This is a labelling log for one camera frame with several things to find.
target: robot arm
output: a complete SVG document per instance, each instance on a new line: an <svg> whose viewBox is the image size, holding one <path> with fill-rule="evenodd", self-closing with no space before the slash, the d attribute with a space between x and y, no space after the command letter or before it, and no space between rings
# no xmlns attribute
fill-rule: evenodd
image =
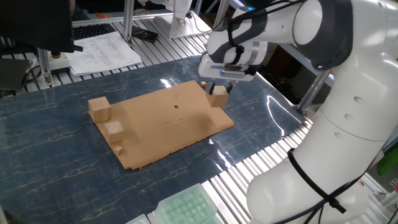
<svg viewBox="0 0 398 224"><path fill-rule="evenodd" d="M292 3L279 2L265 9L266 16L236 11L234 18L246 19L210 35L199 74L250 81L250 67L262 62L267 42L295 43L314 68L333 69L328 99L307 137L289 153L295 159L289 156L255 177L247 200L251 224L344 223L365 211L367 192L356 181L398 123L398 105L391 103L398 96L398 4L307 0L275 11ZM321 215L325 194L305 180L297 164L326 195L350 188L333 197L337 202L322 204Z"/></svg>
<svg viewBox="0 0 398 224"><path fill-rule="evenodd" d="M349 24L353 18L349 13L350 1L331 2L306 1L302 6L300 0L281 0L260 11L249 11L245 7L238 9L229 29L210 35L199 74L209 78L250 81L253 77L247 75L255 74L255 70L250 68L262 63L268 42L295 43L316 69L326 70L341 64L352 47L352 25L344 24ZM328 7L333 9L323 14L322 8Z"/></svg>

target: black cable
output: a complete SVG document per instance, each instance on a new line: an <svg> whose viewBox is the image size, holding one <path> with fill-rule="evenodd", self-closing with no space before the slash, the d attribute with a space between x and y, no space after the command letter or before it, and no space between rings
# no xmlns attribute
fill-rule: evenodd
<svg viewBox="0 0 398 224"><path fill-rule="evenodd" d="M352 187L355 183L357 183L357 182L362 178L362 176L365 175L366 171L368 171L368 169L372 166L372 164L373 164L373 162L374 162L375 159L376 159L376 158L374 158L374 159L372 160L372 162L370 163L370 165L368 166L368 168L367 168L358 178L356 178L356 179L352 180L351 182L349 182L349 183L347 183L347 184L345 184L345 185L339 187L337 190L335 190L334 192L332 192L332 193L330 194L330 196L332 196L332 197L337 197L337 196L341 195L344 191L346 191L346 190L348 190L350 187ZM285 220L283 220L283 221L280 221L280 222L277 222L277 223L275 223L275 224L285 224L285 223L291 222L291 221L293 221L293 220L296 220L296 219L298 219L298 218L300 218L300 217L302 217L302 216L304 216L304 215L306 215L306 214L308 214L308 213L310 213L310 212L312 212L312 211L314 211L314 210L316 210L316 209L319 209L320 207L324 206L324 204L326 204L326 203L328 203L328 201L325 200L325 199L323 199L322 201L318 202L317 204L315 204L315 205L312 206L311 208L305 210L304 212L300 212L300 213L297 214L297 215L294 215L294 216L292 216L292 217L290 217L290 218L287 218L287 219L285 219Z"/></svg>
<svg viewBox="0 0 398 224"><path fill-rule="evenodd" d="M199 30L199 32L205 33L205 32L210 32L210 31L213 31L213 30L217 29L217 28L224 22L225 17L226 17L226 14L225 14L223 20L221 20L221 22L220 22L216 27L212 28L212 29L209 30L209 31L202 31L202 30L200 30L200 29L198 28L198 24L197 24L197 20L195 19L195 16L192 15L192 17L193 17L193 21L195 21L195 27L197 27L197 30Z"/></svg>
<svg viewBox="0 0 398 224"><path fill-rule="evenodd" d="M312 220L312 218L315 216L315 214L318 213L318 211L319 211L320 209L321 209L321 208L315 209L315 210L311 213L311 215L306 219L306 221L304 222L304 224L309 224L310 221Z"/></svg>
<svg viewBox="0 0 398 224"><path fill-rule="evenodd" d="M231 63L232 65L236 64L239 61L240 56L244 52L243 46L234 43L234 39L233 39L233 36L232 36L233 25L237 24L237 23L242 23L243 21L248 20L248 19L254 19L254 18L257 18L257 17L266 16L266 15L271 14L273 12L277 12L279 10L285 9L285 8L287 8L289 6L293 6L294 4L298 4L298 3L304 2L304 0L298 0L298 1L294 1L294 2L289 2L289 1L291 1L291 0L280 0L280 1L272 2L272 3L268 4L266 7L262 8L262 9L255 9L253 11L249 11L247 13L241 14L240 16L237 16L237 17L231 19L228 22L228 28L227 28L228 41L229 41L230 46L236 47L236 57L235 57L233 63ZM277 4L281 4L281 3L285 3L285 2L287 2L288 4L285 4L285 5L281 6L281 7L278 7L276 9L273 9L273 10L270 10L270 11L267 11L267 9L266 9L268 7L275 6Z"/></svg>
<svg viewBox="0 0 398 224"><path fill-rule="evenodd" d="M37 76L34 75L33 71L31 72L33 78L31 78L30 80L27 80L27 82L31 82L33 80L36 80L37 78L39 78L42 75L42 71L40 70L37 74Z"/></svg>
<svg viewBox="0 0 398 224"><path fill-rule="evenodd" d="M305 173L305 171L300 167L298 162L296 161L295 157L293 156L293 149L287 152L287 157L290 160L290 163L294 167L294 169L297 171L298 174L300 174L301 178L306 181L306 183L321 197L323 197L325 200L327 200L332 208L337 209L339 212L344 214L346 212L346 209L340 205L339 201L328 195L325 191L323 191L308 175Z"/></svg>
<svg viewBox="0 0 398 224"><path fill-rule="evenodd" d="M397 215L397 213L398 213L398 208L395 210L394 214L392 214L392 216L391 216L391 218L390 218L390 220L388 221L387 224L390 224L390 223L392 222L392 220L393 220L394 217Z"/></svg>

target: cardboard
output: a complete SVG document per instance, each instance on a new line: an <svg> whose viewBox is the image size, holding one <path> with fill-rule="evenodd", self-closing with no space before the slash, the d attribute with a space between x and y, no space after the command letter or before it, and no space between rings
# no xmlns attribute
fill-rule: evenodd
<svg viewBox="0 0 398 224"><path fill-rule="evenodd" d="M105 135L105 123L120 121L125 138L108 144L123 148L117 157L125 169L138 169L234 126L206 96L195 81L181 83L111 105L112 118L97 127Z"/></svg>

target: desk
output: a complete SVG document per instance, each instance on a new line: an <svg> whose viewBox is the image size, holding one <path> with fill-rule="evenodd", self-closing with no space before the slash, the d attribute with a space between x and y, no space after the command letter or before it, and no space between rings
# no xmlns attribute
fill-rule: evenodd
<svg viewBox="0 0 398 224"><path fill-rule="evenodd" d="M260 76L224 110L234 128L141 170L124 170L88 115L198 76L200 56L0 100L0 204L26 224L126 223L291 133L304 119Z"/></svg>

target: wooden block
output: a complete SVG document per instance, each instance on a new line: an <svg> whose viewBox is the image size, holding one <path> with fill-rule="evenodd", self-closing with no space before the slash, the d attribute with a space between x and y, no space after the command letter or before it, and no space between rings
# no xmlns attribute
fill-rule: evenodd
<svg viewBox="0 0 398 224"><path fill-rule="evenodd" d="M105 138L108 143L123 141L124 130L119 121L112 121L105 124Z"/></svg>
<svg viewBox="0 0 398 224"><path fill-rule="evenodd" d="M228 103L229 94L224 86L215 86L213 94L207 95L211 107L222 108Z"/></svg>
<svg viewBox="0 0 398 224"><path fill-rule="evenodd" d="M113 151L118 156L122 153L123 148L121 146L116 146Z"/></svg>
<svg viewBox="0 0 398 224"><path fill-rule="evenodd" d="M205 81L200 82L200 87L202 87L203 89L205 89L207 86L207 83Z"/></svg>
<svg viewBox="0 0 398 224"><path fill-rule="evenodd" d="M112 109L106 97L92 99L88 101L88 113L94 123L110 120Z"/></svg>

